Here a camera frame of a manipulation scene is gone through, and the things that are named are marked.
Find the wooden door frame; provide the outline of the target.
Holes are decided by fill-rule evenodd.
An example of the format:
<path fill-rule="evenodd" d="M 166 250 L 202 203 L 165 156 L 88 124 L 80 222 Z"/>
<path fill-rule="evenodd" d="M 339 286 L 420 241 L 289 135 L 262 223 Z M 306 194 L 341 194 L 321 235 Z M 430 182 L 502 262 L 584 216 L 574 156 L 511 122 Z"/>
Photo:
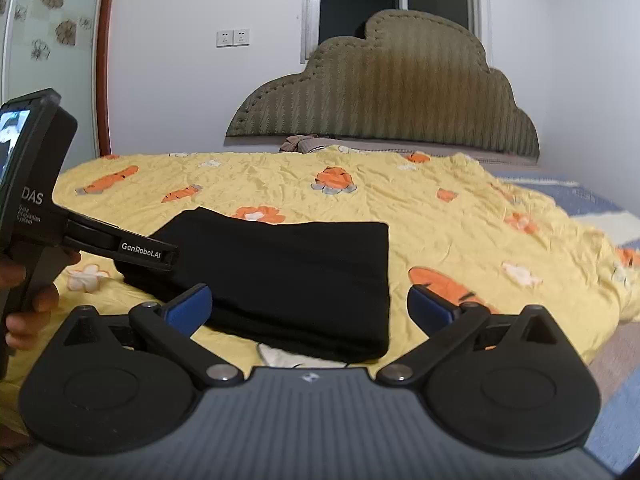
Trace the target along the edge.
<path fill-rule="evenodd" d="M 94 61 L 94 97 L 96 98 L 96 140 L 101 156 L 112 154 L 110 123 L 108 122 L 108 47 L 113 0 L 100 0 L 96 18 L 96 60 Z"/>

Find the grey brown pillow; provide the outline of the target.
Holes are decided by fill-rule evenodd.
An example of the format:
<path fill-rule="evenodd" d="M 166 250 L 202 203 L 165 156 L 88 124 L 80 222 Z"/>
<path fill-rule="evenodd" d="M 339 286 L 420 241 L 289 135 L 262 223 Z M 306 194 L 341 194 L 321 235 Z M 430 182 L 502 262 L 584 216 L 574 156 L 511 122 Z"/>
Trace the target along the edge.
<path fill-rule="evenodd" d="M 324 150 L 330 146 L 336 146 L 340 151 L 347 153 L 349 147 L 335 139 L 322 138 L 321 136 L 306 136 L 306 134 L 293 134 L 288 136 L 280 145 L 280 153 L 308 154 Z"/>

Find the glass wardrobe door with flowers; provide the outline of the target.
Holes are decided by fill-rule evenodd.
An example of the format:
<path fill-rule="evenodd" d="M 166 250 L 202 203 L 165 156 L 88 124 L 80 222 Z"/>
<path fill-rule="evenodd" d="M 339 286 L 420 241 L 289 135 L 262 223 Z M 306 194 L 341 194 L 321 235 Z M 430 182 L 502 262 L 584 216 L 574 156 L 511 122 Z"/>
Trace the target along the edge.
<path fill-rule="evenodd" d="M 52 88 L 78 127 L 62 168 L 99 155 L 96 23 L 101 0 L 1 0 L 1 101 Z"/>

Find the black garment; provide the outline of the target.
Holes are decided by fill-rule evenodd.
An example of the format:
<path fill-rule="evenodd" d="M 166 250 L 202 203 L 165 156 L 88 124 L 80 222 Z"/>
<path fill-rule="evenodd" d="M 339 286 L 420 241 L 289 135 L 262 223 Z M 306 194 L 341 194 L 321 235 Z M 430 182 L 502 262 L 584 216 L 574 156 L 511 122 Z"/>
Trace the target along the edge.
<path fill-rule="evenodd" d="M 361 363 L 390 346 L 390 233 L 382 222 L 251 222 L 198 208 L 152 235 L 175 267 L 117 263 L 125 283 L 167 302 L 196 284 L 212 330 L 303 356 Z"/>

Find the white wall socket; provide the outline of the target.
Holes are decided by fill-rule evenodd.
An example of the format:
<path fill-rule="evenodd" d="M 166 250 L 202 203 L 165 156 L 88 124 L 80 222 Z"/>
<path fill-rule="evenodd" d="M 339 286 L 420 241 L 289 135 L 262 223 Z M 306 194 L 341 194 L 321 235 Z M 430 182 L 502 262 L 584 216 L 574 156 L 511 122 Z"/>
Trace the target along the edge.
<path fill-rule="evenodd" d="M 233 45 L 245 47 L 250 44 L 250 31 L 248 29 L 235 29 L 233 31 Z"/>
<path fill-rule="evenodd" d="M 233 30 L 218 30 L 216 32 L 216 47 L 226 48 L 233 46 Z"/>

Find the blue striped bed sheet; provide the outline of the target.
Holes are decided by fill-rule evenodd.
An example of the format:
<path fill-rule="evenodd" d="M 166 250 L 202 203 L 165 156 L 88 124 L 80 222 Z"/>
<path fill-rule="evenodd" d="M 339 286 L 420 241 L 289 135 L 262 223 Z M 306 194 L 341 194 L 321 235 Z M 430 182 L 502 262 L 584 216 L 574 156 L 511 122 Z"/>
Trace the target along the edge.
<path fill-rule="evenodd" d="M 639 218 L 557 174 L 496 176 L 518 243 L 501 269 L 586 359 L 603 402 L 587 448 L 622 472 L 639 458 Z"/>

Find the olive green headboard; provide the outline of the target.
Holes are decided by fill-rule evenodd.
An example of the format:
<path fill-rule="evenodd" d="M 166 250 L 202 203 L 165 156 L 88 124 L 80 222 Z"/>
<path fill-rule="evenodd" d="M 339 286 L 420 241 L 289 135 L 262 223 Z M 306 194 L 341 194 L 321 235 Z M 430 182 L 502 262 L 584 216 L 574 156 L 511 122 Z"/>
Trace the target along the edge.
<path fill-rule="evenodd" d="M 425 142 L 538 159 L 532 120 L 483 44 L 419 11 L 372 15 L 361 38 L 334 37 L 305 69 L 262 84 L 227 129 L 235 136 L 320 134 Z"/>

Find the yellow floral quilt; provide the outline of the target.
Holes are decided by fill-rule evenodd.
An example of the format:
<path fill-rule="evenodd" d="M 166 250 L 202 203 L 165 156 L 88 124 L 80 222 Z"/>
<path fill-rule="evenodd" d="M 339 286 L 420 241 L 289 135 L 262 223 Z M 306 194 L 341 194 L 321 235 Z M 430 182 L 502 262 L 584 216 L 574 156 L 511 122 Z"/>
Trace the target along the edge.
<path fill-rule="evenodd" d="M 515 210 L 499 179 L 469 156 L 360 153 L 110 155 L 58 178 L 63 206 L 150 234 L 183 211 L 279 224 L 377 221 L 390 233 L 390 348 L 423 341 L 407 313 L 409 287 L 434 278 L 492 310 L 530 302 L 501 265 L 514 255 Z"/>

